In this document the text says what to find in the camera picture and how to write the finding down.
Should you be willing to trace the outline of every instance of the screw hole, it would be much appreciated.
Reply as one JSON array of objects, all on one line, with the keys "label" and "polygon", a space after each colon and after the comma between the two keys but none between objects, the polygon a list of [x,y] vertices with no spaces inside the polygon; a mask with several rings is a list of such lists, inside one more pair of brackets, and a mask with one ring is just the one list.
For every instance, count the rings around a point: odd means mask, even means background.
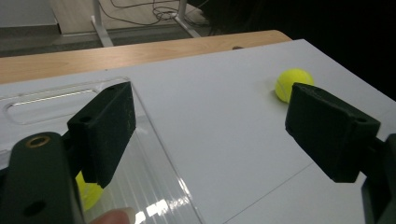
[{"label": "screw hole", "polygon": [[34,202],[29,206],[25,207],[25,209],[23,209],[23,215],[26,217],[35,216],[41,211],[43,211],[45,207],[46,207],[46,203],[42,200]]},{"label": "screw hole", "polygon": [[46,145],[50,141],[50,138],[46,135],[40,135],[34,138],[29,139],[27,141],[26,146],[27,147],[42,147]]}]

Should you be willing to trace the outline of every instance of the wooden table edge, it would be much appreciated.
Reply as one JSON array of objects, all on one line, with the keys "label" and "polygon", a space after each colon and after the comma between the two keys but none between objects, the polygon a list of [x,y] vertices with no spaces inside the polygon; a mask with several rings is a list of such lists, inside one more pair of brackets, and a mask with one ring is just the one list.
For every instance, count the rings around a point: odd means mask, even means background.
[{"label": "wooden table edge", "polygon": [[0,58],[0,84],[291,41],[277,30]]}]

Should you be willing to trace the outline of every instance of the plastic container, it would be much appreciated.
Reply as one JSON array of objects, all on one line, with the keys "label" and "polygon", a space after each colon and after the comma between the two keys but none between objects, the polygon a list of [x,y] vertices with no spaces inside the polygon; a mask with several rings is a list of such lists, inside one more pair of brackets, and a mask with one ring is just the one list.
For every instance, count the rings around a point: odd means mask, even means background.
[{"label": "plastic container", "polygon": [[[79,83],[57,89],[0,96],[0,168],[12,147],[34,133],[67,131],[66,122],[98,92],[125,77]],[[136,129],[111,183],[85,212],[87,222],[114,208],[132,207],[136,223],[203,223],[134,91]]]}]

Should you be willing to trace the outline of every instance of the yellow tennis ball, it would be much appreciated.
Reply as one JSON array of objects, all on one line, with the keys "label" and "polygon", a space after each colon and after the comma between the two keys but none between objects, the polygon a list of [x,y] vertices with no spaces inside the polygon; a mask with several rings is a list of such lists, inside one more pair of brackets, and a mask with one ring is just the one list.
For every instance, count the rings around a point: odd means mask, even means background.
[{"label": "yellow tennis ball", "polygon": [[314,85],[314,79],[311,74],[301,68],[291,68],[277,78],[275,92],[277,97],[286,103],[289,103],[292,86],[295,82]]},{"label": "yellow tennis ball", "polygon": [[84,211],[92,208],[100,199],[103,189],[96,183],[85,183],[82,172],[76,176],[79,197]]}]

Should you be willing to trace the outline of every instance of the finger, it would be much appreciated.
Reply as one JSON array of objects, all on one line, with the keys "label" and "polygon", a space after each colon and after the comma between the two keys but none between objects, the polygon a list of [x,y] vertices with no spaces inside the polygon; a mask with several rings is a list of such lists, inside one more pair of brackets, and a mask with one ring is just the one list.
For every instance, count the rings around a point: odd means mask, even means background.
[{"label": "finger", "polygon": [[114,209],[102,214],[90,224],[134,224],[134,216],[132,208]]}]

